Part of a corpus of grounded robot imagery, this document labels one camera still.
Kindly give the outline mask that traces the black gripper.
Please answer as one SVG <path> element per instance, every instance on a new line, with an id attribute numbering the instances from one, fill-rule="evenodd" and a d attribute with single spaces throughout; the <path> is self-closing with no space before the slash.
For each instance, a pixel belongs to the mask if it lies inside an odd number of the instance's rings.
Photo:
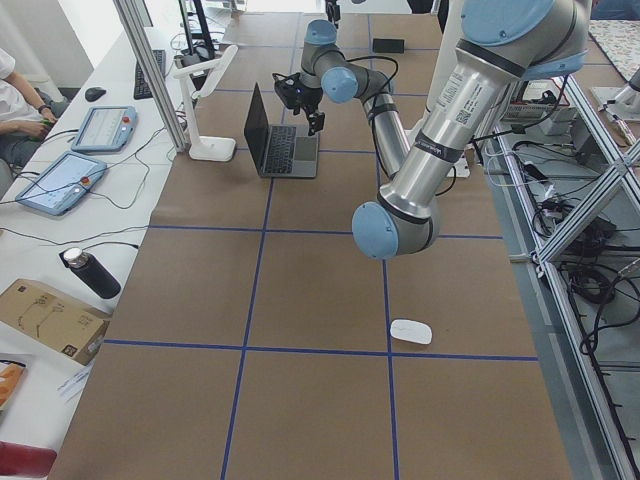
<path id="1" fill-rule="evenodd" d="M 314 136 L 324 129 L 325 113 L 318 111 L 318 107 L 323 98 L 321 88 L 311 88 L 305 85 L 295 88 L 296 106 L 294 114 L 301 111 L 306 114 L 308 121 L 308 135 Z"/>

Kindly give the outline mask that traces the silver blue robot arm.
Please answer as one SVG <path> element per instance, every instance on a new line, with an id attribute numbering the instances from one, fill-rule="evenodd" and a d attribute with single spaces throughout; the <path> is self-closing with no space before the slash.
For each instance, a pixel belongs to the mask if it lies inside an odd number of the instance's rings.
<path id="1" fill-rule="evenodd" d="M 436 193 L 504 89 L 578 71 L 586 56 L 589 1 L 453 1 L 445 33 L 458 33 L 441 56 L 454 61 L 414 138 L 408 138 L 388 77 L 348 62 L 337 29 L 313 20 L 306 29 L 300 81 L 335 103 L 361 101 L 375 130 L 389 181 L 353 214 L 352 233 L 368 257 L 420 252 L 439 233 Z"/>

